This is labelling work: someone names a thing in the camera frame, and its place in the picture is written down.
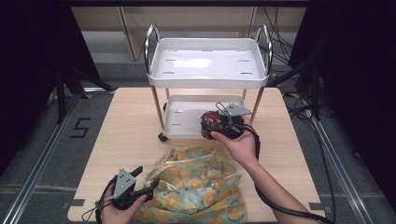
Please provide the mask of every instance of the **wooden table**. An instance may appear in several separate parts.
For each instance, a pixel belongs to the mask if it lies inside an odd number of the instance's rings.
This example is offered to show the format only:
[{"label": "wooden table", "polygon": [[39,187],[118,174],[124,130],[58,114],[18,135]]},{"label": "wooden table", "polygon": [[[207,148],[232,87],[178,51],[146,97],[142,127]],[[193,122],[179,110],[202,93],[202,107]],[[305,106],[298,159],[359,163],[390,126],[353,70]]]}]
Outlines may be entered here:
[{"label": "wooden table", "polygon": [[[170,90],[171,94],[181,90]],[[183,90],[198,94],[241,94],[234,90]],[[245,105],[253,108],[258,91],[247,91]],[[165,91],[158,90],[160,102],[166,102]],[[261,164],[275,179],[305,207],[320,203],[311,174],[301,151],[289,114],[278,89],[264,90],[253,127],[261,137]],[[150,88],[120,88],[107,111],[103,126],[81,178],[75,200],[84,200],[82,206],[70,206],[68,218],[81,221],[81,215],[94,207],[108,181],[120,168],[132,172],[144,167],[138,176],[136,188],[141,189],[145,175],[152,165],[171,147],[208,145],[223,153],[242,175],[241,189],[248,222],[276,221],[272,210],[257,196],[248,173],[231,159],[224,145],[216,140],[176,140],[161,142],[161,126]],[[323,211],[311,211],[324,216]]]}]

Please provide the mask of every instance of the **plastic bag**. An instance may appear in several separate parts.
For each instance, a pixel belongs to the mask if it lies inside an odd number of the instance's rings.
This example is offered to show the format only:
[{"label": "plastic bag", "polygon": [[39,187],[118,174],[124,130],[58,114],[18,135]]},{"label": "plastic bag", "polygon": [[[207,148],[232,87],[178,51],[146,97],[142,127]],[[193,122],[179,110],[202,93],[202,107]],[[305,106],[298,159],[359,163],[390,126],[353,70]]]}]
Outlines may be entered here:
[{"label": "plastic bag", "polygon": [[153,200],[133,223],[245,223],[247,210],[238,185],[241,175],[211,147],[174,147],[146,176],[160,176]]}]

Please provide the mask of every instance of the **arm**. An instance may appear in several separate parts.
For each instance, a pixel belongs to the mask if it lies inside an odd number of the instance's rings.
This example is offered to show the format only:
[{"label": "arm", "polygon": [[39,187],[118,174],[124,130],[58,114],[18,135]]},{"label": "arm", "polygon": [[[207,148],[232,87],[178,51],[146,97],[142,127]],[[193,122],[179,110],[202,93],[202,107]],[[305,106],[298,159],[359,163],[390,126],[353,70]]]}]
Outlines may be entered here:
[{"label": "arm", "polygon": [[[248,117],[243,116],[244,123],[251,126]],[[229,139],[221,133],[212,132],[211,135],[223,143],[229,150],[235,161],[240,163],[249,173],[254,183],[271,202],[292,210],[308,212],[306,208],[286,191],[257,161],[255,156],[254,136],[250,132],[244,132],[237,139]],[[313,219],[295,217],[278,212],[273,209],[279,223],[318,223]]]},{"label": "arm", "polygon": [[[108,188],[106,197],[111,195],[111,190],[114,189],[114,184]],[[126,210],[119,210],[113,206],[112,202],[105,202],[103,211],[101,213],[101,219],[103,224],[130,224],[132,216],[139,209],[140,205],[145,202],[147,195],[143,195],[138,198],[132,205]]]}]

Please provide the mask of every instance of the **cart wheel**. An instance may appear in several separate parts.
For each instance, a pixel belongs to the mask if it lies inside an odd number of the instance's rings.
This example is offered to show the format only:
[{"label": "cart wheel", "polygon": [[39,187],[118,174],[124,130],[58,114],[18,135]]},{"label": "cart wheel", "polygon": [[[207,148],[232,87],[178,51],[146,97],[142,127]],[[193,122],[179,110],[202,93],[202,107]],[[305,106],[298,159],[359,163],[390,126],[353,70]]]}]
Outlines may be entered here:
[{"label": "cart wheel", "polygon": [[163,133],[158,134],[158,138],[162,142],[165,142],[166,140],[168,140],[168,138],[165,135],[163,135]]}]

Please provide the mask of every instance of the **gray floor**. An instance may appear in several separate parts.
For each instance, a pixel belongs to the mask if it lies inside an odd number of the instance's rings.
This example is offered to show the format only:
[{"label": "gray floor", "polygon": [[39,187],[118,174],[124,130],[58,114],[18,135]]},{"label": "gray floor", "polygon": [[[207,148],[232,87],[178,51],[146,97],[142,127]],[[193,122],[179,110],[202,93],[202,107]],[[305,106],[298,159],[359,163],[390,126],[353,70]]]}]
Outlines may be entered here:
[{"label": "gray floor", "polygon": [[[114,87],[148,86],[144,63],[141,60],[137,62],[128,61],[129,56],[127,50],[125,51],[122,47],[120,34],[113,34],[112,36],[115,36],[113,38],[113,44],[115,45],[107,42],[107,44],[114,47],[110,55],[108,55],[109,51],[106,52],[107,49],[103,47],[103,44],[97,45],[104,48],[100,49],[93,48],[95,43],[89,42],[89,44],[91,43],[92,57],[96,61],[102,80]],[[277,73],[279,76],[284,74],[284,72],[280,71],[289,70],[287,66],[281,63],[275,63],[273,69],[273,73]],[[297,78],[292,77],[282,83],[279,86],[281,91],[285,93],[295,91],[293,85]],[[83,85],[85,87],[94,86],[88,82],[83,82]],[[77,190],[79,180],[90,157],[111,99],[112,95],[94,95],[92,98],[81,98],[78,100],[78,104],[66,123],[61,139],[51,154],[44,173],[35,186],[35,191],[26,205],[19,223],[70,223],[67,219],[67,203],[71,202]],[[290,108],[301,106],[300,98],[286,96],[284,99],[285,104]],[[331,139],[332,145],[345,166],[347,174],[367,205],[373,223],[396,223],[395,212],[389,206],[387,199],[371,177],[370,172],[361,160],[352,155],[354,148],[338,123],[336,115],[332,113],[329,107],[321,108],[320,114],[321,124]],[[83,120],[80,123],[80,126],[88,127],[89,130],[84,138],[71,138],[71,135],[83,133],[82,130],[75,130],[75,125],[78,119],[81,118],[90,118],[90,120]],[[26,148],[18,152],[0,179],[0,217],[6,215],[8,208],[20,192],[21,186],[31,173],[36,160],[39,158],[55,128],[56,120],[57,105],[56,101],[53,100],[36,124],[35,131],[31,133],[30,138],[26,142]],[[298,119],[296,116],[291,120],[314,179],[318,195],[323,205],[330,207],[332,206],[332,201],[329,184],[314,129],[307,120]],[[328,162],[327,164],[330,169],[330,178],[335,196],[336,223],[359,223],[343,188],[332,171],[332,167]]]}]

